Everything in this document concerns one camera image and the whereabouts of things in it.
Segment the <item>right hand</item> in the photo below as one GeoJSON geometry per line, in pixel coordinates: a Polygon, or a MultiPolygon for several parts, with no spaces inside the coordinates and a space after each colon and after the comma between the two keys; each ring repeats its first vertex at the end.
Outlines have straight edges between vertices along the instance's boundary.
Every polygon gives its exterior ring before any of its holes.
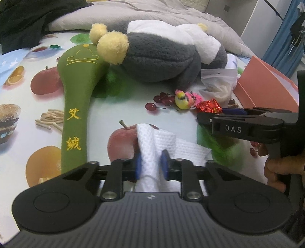
{"type": "Polygon", "coordinates": [[[264,167],[267,184],[284,193],[286,185],[278,179],[279,175],[301,175],[304,177],[304,154],[278,159],[268,157],[264,167]]]}

